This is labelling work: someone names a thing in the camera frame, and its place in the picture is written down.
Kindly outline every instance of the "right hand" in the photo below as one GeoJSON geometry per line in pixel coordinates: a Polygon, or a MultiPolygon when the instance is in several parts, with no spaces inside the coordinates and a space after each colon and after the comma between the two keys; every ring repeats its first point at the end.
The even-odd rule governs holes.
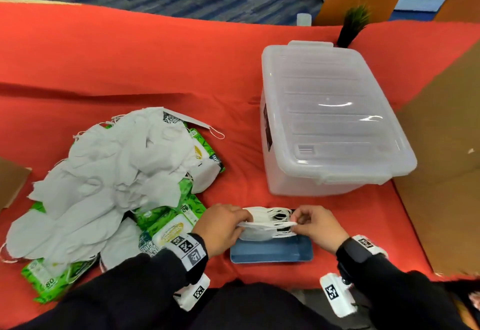
{"type": "Polygon", "coordinates": [[[332,254],[350,237],[332,212],[323,206],[302,205],[293,212],[290,221],[297,223],[291,231],[308,236],[332,254]]]}
{"type": "Polygon", "coordinates": [[[191,232],[201,236],[208,258],[212,258],[235,244],[245,230],[237,225],[245,221],[254,221],[248,210],[240,206],[216,204],[203,213],[191,232]]]}

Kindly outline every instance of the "black jacket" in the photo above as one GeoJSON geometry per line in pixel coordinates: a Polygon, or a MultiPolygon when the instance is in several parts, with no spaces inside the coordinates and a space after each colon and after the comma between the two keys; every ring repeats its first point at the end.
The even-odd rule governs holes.
{"type": "MultiPolygon", "coordinates": [[[[183,311],[173,294],[197,281],[206,262],[187,273],[168,249],[152,258],[140,254],[70,291],[56,308],[16,329],[339,329],[290,293],[261,283],[236,281],[209,289],[190,312],[183,311]]],[[[403,273],[381,255],[361,265],[342,263],[370,300],[377,329],[469,329],[443,289],[423,274],[403,273]]]]}

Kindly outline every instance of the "blue tray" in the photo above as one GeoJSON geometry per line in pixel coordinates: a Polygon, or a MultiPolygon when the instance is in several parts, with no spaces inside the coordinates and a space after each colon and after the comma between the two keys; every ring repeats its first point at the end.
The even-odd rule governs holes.
{"type": "Polygon", "coordinates": [[[237,240],[230,248],[233,263],[306,262],[314,259],[307,236],[290,236],[263,242],[237,240]]]}

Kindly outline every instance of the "red tablecloth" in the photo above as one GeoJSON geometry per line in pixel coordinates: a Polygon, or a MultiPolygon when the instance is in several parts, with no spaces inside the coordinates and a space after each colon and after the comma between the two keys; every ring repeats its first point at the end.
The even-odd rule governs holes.
{"type": "MultiPolygon", "coordinates": [[[[351,235],[385,248],[400,269],[435,278],[391,182],[325,198],[268,192],[260,144],[262,50],[290,40],[335,41],[339,27],[207,22],[71,5],[0,3],[0,15],[0,155],[33,168],[14,205],[0,213],[0,241],[30,207],[30,182],[66,157],[72,135],[113,115],[165,106],[225,133],[218,140],[201,130],[226,166],[199,195],[206,206],[323,205],[351,235]]],[[[480,25],[396,21],[369,25],[351,47],[398,108],[478,38],[480,25]]],[[[35,292],[20,275],[24,265],[0,263],[0,328],[52,306],[32,301],[35,292]]],[[[315,288],[334,271],[333,256],[317,247],[309,263],[233,265],[225,254],[207,267],[214,287],[241,278],[315,288]]]]}

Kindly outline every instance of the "black sleeve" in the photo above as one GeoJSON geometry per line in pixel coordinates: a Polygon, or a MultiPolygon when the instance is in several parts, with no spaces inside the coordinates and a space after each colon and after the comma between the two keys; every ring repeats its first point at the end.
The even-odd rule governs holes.
{"type": "Polygon", "coordinates": [[[357,263],[339,250],[337,259],[371,302],[370,316],[378,330],[469,329],[441,285],[422,273],[404,273],[381,254],[357,263]]]}
{"type": "MultiPolygon", "coordinates": [[[[195,239],[204,246],[200,236],[195,239]]],[[[180,259],[168,249],[152,258],[139,254],[70,291],[57,307],[15,329],[145,329],[156,319],[169,316],[173,294],[196,283],[207,260],[205,257],[186,272],[180,259]]]]}

